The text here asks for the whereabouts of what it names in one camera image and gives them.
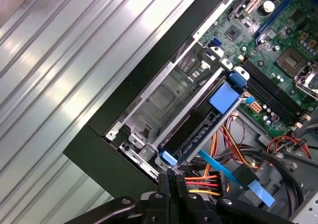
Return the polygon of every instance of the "expansion slot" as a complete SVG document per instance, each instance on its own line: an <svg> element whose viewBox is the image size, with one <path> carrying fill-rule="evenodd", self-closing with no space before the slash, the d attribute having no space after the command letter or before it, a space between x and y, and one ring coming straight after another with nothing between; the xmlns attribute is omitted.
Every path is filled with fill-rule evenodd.
<svg viewBox="0 0 318 224"><path fill-rule="evenodd" d="M253 0L251 3L249 3L243 12L244 16L248 16L261 1L262 0Z"/></svg>
<svg viewBox="0 0 318 224"><path fill-rule="evenodd" d="M232 11L229 14L229 20L233 17L233 14L237 12L239 7L244 3L245 0L237 0L233 5L232 5Z"/></svg>
<svg viewBox="0 0 318 224"><path fill-rule="evenodd" d="M275 19L280 13L292 2L292 0L284 0L279 7L270 15L268 20L263 24L262 27L256 32L256 44L261 39L261 35L274 23Z"/></svg>
<svg viewBox="0 0 318 224"><path fill-rule="evenodd" d="M267 104L287 124L293 125L301 119L305 111L280 87L265 76L252 62L245 61L243 67L250 75L247 88L258 100Z"/></svg>

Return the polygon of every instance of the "blue plastic tab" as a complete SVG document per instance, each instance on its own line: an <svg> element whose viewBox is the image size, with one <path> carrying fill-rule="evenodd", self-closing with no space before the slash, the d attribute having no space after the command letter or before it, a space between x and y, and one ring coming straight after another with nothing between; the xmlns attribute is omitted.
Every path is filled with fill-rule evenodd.
<svg viewBox="0 0 318 224"><path fill-rule="evenodd" d="M238 98L239 94L234 91L228 83L225 82L212 95L208 102L220 113L225 114Z"/></svg>
<svg viewBox="0 0 318 224"><path fill-rule="evenodd" d="M177 164L177 160L170 155L167 151L164 151L160 154L160 157L170 166L175 166Z"/></svg>
<svg viewBox="0 0 318 224"><path fill-rule="evenodd" d="M249 189L255 193L268 207L270 207L275 199L259 184L257 180L248 184Z"/></svg>
<svg viewBox="0 0 318 224"><path fill-rule="evenodd" d="M254 97L251 96L246 98L246 104L251 104L253 102L254 102Z"/></svg>
<svg viewBox="0 0 318 224"><path fill-rule="evenodd" d="M213 167L217 171L222 171L224 173L224 176L227 177L229 180L240 185L239 181L233 176L231 171L229 171L227 168L225 168L223 165L221 165L219 162L217 162L215 159L209 156L205 151L200 150L198 152L198 155L200 155L201 158L203 158L208 164L210 164L211 167Z"/></svg>
<svg viewBox="0 0 318 224"><path fill-rule="evenodd" d="M232 72L229 79L236 84L236 86L243 88L246 86L246 80L236 72Z"/></svg>

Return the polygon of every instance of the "red wire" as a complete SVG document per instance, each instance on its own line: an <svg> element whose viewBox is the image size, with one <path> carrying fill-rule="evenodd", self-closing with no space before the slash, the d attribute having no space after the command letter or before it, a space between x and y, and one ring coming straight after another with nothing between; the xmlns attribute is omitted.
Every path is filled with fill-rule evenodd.
<svg viewBox="0 0 318 224"><path fill-rule="evenodd" d="M217 184L217 183L187 182L187 184L203 185L203 186L208 186L208 187L219 187L219 184Z"/></svg>

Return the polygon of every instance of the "chip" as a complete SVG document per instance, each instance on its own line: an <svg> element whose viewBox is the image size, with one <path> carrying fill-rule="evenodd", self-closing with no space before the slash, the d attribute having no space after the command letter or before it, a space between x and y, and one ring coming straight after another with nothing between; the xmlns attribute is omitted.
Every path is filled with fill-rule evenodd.
<svg viewBox="0 0 318 224"><path fill-rule="evenodd" d="M274 123L277 123L278 121L279 121L279 116L278 115L273 115L272 116L272 121L274 122Z"/></svg>
<svg viewBox="0 0 318 224"><path fill-rule="evenodd" d="M289 48L276 61L291 77L297 76L306 65L306 60L295 49Z"/></svg>
<svg viewBox="0 0 318 224"><path fill-rule="evenodd" d="M303 33L303 34L300 36L300 39L302 39L302 40L306 40L308 37L309 37L309 35L308 35L308 34Z"/></svg>
<svg viewBox="0 0 318 224"><path fill-rule="evenodd" d="M229 29L225 32L225 35L232 41L235 41L241 34L240 30L234 25L231 25Z"/></svg>
<svg viewBox="0 0 318 224"><path fill-rule="evenodd" d="M316 45L316 41L315 40L311 40L309 43L308 43L308 46L310 47L314 47Z"/></svg>
<svg viewBox="0 0 318 224"><path fill-rule="evenodd" d="M296 23L302 16L303 13L299 9L296 9L292 16L290 16L290 19Z"/></svg>
<svg viewBox="0 0 318 224"><path fill-rule="evenodd" d="M267 33L267 36L270 37L271 39L273 39L276 36L276 33L270 29Z"/></svg>

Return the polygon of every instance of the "capacitor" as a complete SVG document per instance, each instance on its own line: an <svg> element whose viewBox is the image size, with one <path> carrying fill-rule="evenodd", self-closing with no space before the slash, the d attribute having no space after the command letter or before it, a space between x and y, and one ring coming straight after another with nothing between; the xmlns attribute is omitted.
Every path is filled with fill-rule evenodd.
<svg viewBox="0 0 318 224"><path fill-rule="evenodd" d="M261 39L261 40L259 40L259 41L257 42L257 44L258 44L258 45L260 45L260 44L265 44L265 40Z"/></svg>
<svg viewBox="0 0 318 224"><path fill-rule="evenodd" d="M269 14L269 13L273 12L274 9L275 9L275 4L272 1L267 0L264 2L263 10L265 13Z"/></svg>

